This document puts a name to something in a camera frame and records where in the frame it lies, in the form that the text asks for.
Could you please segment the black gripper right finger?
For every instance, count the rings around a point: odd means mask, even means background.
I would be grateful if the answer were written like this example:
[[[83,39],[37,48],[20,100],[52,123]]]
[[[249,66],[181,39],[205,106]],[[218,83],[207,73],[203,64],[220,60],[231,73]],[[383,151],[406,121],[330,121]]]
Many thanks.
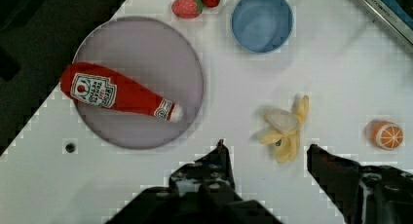
[[[413,224],[412,174],[391,166],[363,166],[316,144],[307,170],[346,224]]]

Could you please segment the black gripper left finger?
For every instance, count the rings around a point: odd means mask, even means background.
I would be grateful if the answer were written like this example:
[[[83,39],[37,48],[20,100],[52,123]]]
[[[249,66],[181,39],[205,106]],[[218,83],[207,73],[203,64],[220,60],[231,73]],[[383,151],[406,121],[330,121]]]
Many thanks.
[[[223,140],[193,163],[173,172],[166,187],[138,194],[105,224],[282,224],[255,200],[235,191]]]

